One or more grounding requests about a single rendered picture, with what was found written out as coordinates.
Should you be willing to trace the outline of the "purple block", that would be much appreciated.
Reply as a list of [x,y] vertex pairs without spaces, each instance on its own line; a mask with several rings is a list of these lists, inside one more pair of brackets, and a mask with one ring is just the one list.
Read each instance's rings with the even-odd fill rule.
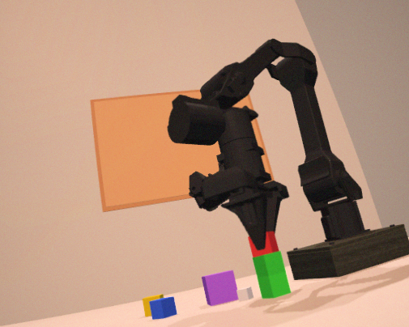
[[225,304],[238,300],[233,270],[202,276],[207,304]]

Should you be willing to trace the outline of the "yellow cube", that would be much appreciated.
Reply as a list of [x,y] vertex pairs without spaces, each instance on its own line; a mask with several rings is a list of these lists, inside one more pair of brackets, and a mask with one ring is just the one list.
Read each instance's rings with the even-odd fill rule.
[[143,298],[143,306],[144,306],[145,317],[146,316],[151,316],[151,308],[149,306],[149,301],[152,301],[152,300],[155,300],[155,299],[163,299],[163,298],[164,298],[164,294]]

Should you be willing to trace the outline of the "small white block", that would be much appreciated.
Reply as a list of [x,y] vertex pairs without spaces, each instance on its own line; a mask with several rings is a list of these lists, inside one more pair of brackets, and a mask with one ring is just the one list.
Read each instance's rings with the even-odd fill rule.
[[239,290],[236,290],[236,292],[238,294],[239,302],[253,298],[253,292],[251,287],[241,288]]

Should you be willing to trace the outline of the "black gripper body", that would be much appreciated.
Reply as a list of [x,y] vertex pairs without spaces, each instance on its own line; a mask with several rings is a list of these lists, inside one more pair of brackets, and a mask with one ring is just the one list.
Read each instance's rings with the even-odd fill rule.
[[230,202],[254,193],[266,193],[267,199],[290,197],[287,186],[270,181],[271,175],[266,172],[262,160],[265,152],[257,139],[233,140],[224,144],[220,153],[216,157],[225,170],[204,178],[200,186],[203,201],[215,202],[225,193],[230,193]]

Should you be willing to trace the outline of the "green block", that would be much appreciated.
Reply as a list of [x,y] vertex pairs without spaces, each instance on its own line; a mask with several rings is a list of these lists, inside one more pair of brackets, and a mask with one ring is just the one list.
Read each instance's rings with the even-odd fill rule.
[[291,293],[286,271],[271,276],[257,278],[263,299],[274,299]]
[[281,251],[253,257],[257,278],[285,272]]

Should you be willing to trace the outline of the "red block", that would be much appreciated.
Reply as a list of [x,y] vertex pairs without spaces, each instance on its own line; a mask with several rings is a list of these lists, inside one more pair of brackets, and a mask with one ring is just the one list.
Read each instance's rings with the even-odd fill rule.
[[257,250],[256,247],[253,245],[253,242],[248,236],[249,246],[251,248],[253,257],[259,257],[262,255],[266,255],[268,253],[275,253],[279,252],[278,245],[276,242],[276,236],[274,231],[267,231],[266,232],[266,248],[262,250]]

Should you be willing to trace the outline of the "blue block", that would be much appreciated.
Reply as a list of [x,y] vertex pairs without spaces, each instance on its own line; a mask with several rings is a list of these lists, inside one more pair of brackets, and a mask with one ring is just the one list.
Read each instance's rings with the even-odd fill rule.
[[174,296],[149,301],[152,320],[163,319],[177,315]]

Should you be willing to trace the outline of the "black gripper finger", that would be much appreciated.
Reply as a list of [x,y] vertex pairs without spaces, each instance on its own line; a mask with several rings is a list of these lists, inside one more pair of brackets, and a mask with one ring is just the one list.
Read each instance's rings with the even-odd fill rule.
[[236,214],[257,250],[266,248],[266,193],[254,193],[221,206]]
[[267,199],[266,202],[266,231],[276,231],[281,197]]

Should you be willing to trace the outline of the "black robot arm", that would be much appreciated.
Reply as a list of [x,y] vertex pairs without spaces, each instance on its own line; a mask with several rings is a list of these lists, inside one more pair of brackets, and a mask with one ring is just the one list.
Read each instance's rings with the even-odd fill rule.
[[[278,57],[283,59],[276,66],[271,64]],[[172,101],[168,136],[180,144],[211,146],[218,141],[219,149],[240,138],[256,139],[252,120],[258,114],[247,106],[233,105],[249,94],[255,78],[265,68],[291,93],[306,156],[297,169],[300,187],[313,212],[322,214],[324,241],[371,231],[365,230],[355,201],[363,198],[361,187],[330,149],[314,90],[316,58],[310,49],[299,43],[270,39],[247,59],[225,66],[203,84],[200,100],[177,96]],[[332,202],[343,197],[347,198]]]

